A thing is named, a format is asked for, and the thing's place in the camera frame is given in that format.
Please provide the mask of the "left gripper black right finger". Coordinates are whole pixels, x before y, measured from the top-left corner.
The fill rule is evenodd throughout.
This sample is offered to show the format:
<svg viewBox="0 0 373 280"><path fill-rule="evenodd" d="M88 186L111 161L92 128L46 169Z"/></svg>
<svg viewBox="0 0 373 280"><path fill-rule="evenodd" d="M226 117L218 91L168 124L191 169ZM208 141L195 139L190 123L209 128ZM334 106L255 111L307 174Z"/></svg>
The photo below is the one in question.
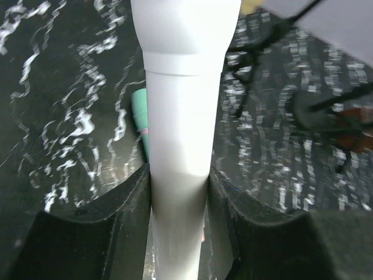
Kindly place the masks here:
<svg viewBox="0 0 373 280"><path fill-rule="evenodd" d="M207 195L218 279L371 279L372 213L279 212L211 168Z"/></svg>

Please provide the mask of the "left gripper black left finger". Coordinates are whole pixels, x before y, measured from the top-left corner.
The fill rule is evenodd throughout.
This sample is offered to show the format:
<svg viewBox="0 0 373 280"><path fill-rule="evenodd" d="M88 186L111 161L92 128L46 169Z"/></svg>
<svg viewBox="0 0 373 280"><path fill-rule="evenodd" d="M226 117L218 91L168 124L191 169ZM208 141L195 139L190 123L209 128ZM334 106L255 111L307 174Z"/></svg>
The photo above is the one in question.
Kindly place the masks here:
<svg viewBox="0 0 373 280"><path fill-rule="evenodd" d="M150 218L144 164L64 215L1 210L2 279L142 279Z"/></svg>

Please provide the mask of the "green microphone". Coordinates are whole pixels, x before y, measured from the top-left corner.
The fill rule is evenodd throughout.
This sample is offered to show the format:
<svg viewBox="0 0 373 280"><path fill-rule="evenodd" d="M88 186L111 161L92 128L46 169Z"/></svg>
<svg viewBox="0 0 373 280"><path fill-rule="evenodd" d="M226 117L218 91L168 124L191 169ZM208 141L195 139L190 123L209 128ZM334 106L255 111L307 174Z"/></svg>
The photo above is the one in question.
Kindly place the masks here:
<svg viewBox="0 0 373 280"><path fill-rule="evenodd" d="M149 126L147 119L147 92L145 88L132 93L131 106L137 131L142 138L146 160L149 161Z"/></svg>

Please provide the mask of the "black tripod shock mount stand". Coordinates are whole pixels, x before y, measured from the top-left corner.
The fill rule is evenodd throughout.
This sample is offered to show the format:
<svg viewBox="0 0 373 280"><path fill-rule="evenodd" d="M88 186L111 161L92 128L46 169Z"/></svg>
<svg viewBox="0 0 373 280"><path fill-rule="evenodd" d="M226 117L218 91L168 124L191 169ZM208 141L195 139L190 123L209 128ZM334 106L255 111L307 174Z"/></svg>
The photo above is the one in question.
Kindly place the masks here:
<svg viewBox="0 0 373 280"><path fill-rule="evenodd" d="M232 71L233 77L236 78L245 87L245 94L242 97L239 107L234 113L237 118L241 117L243 107L248 100L249 90L251 87L251 82L253 81L255 71L259 66L259 58L263 54L266 48L269 48L274 43L280 41L283 37L287 35L290 30L294 29L294 25L299 21L304 15L316 7L321 0L311 1L306 7L302 8L297 14L290 16L288 18L282 19L279 23L274 24L269 34L258 43L251 43L239 47L230 47L227 50L228 54L231 53L245 53L239 60L238 63L232 66L228 66L228 69ZM246 79L241 76L238 72L239 70L251 67L249 72L249 77Z"/></svg>

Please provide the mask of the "white microphone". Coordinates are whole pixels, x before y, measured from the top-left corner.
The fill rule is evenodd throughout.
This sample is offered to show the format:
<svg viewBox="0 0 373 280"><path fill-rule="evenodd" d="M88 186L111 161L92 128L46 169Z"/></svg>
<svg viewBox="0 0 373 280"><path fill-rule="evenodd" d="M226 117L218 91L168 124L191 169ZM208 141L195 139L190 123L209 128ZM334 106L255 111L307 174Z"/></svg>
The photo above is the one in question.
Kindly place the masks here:
<svg viewBox="0 0 373 280"><path fill-rule="evenodd" d="M221 72L240 1L132 1L143 52L157 279L197 279Z"/></svg>

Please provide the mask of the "large yellow microphone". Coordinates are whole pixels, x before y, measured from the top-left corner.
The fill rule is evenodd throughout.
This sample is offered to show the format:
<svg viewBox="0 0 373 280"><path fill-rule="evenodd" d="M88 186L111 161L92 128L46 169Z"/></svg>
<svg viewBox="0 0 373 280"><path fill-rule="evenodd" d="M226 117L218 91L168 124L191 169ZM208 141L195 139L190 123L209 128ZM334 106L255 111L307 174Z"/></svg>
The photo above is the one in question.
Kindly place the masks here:
<svg viewBox="0 0 373 280"><path fill-rule="evenodd" d="M263 0L242 0L240 12L243 15L254 13L262 4Z"/></svg>

